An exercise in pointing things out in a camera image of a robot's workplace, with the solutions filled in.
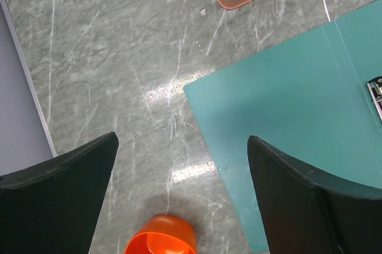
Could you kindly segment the teal green file folder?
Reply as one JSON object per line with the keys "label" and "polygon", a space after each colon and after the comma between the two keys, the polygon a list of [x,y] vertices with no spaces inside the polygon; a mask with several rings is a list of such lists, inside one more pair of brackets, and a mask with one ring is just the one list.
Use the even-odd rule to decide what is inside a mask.
{"label": "teal green file folder", "polygon": [[248,138],[379,188],[381,118],[367,83],[380,75],[381,1],[375,1],[184,87],[253,252],[268,244]]}

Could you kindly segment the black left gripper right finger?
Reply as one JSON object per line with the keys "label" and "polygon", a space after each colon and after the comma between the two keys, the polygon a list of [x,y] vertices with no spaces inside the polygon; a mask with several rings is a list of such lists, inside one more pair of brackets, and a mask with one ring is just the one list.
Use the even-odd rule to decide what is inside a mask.
{"label": "black left gripper right finger", "polygon": [[381,253],[381,189],[292,157],[257,136],[247,154],[270,253]]}

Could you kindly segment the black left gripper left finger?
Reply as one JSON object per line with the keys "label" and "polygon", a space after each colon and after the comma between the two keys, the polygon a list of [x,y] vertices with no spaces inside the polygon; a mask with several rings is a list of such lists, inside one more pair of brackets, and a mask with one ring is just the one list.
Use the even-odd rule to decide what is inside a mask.
{"label": "black left gripper left finger", "polygon": [[1,253],[88,253],[118,146],[110,132],[1,176]]}

